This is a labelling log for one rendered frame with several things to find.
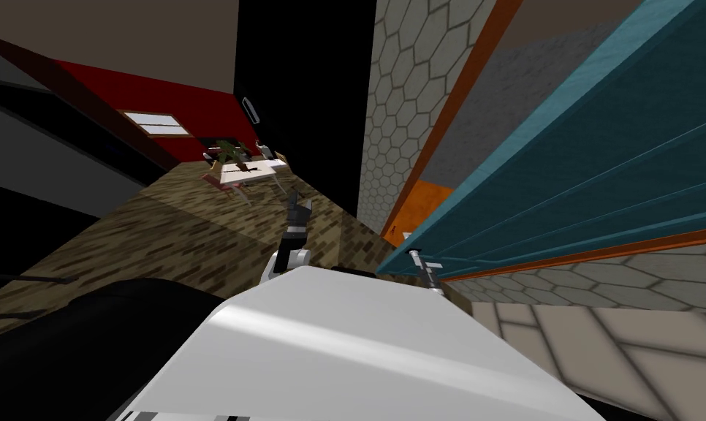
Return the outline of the black door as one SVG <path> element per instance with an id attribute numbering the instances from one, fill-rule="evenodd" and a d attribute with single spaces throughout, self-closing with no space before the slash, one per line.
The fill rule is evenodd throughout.
<path id="1" fill-rule="evenodd" d="M 235 93 L 258 138 L 357 212 L 377 0 L 240 0 Z"/>

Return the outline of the dark red chair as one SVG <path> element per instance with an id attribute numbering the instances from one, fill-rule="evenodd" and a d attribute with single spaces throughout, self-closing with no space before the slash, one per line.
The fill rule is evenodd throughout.
<path id="1" fill-rule="evenodd" d="M 209 183 L 211 186 L 216 187 L 219 191 L 224 192 L 225 194 L 229 194 L 231 191 L 234 191 L 232 186 L 221 184 L 217 178 L 213 177 L 210 174 L 204 174 L 200 178 Z"/>

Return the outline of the teal door leaf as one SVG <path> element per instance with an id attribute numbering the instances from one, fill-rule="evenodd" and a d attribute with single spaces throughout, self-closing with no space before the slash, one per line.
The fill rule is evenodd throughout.
<path id="1" fill-rule="evenodd" d="M 706 0 L 498 0 L 476 47 L 380 273 L 706 240 Z"/>

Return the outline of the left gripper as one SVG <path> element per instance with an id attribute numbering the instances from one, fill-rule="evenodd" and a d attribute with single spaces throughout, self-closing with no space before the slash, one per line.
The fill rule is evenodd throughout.
<path id="1" fill-rule="evenodd" d="M 283 233 L 284 237 L 307 236 L 307 226 L 312 210 L 312 200 L 306 200 L 305 202 L 300 203 L 299 207 L 296 207 L 298 198 L 298 190 L 291 190 L 288 198 L 288 214 L 286 218 L 288 227 Z"/>

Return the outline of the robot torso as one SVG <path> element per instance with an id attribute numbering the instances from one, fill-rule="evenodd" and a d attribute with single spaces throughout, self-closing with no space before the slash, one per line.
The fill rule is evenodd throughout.
<path id="1" fill-rule="evenodd" d="M 441 295 L 302 266 L 223 301 L 115 421 L 605 421 Z"/>

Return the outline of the window with brown frame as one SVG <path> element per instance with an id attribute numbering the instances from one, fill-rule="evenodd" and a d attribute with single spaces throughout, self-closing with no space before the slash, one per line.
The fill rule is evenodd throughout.
<path id="1" fill-rule="evenodd" d="M 173 115 L 118 110 L 123 117 L 137 126 L 147 137 L 192 137 L 192 133 Z"/>

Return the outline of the white table with plant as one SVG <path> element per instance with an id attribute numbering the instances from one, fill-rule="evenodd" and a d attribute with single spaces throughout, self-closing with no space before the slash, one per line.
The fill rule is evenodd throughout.
<path id="1" fill-rule="evenodd" d="M 247 204 L 251 203 L 243 188 L 249 182 L 271 178 L 283 193 L 286 192 L 276 173 L 276 168 L 281 166 L 280 160 L 253 161 L 247 157 L 249 148 L 232 138 L 219 138 L 216 144 L 215 148 L 209 148 L 202 154 L 210 164 L 211 173 L 208 174 L 217 178 L 221 184 L 232 186 L 234 193 Z"/>

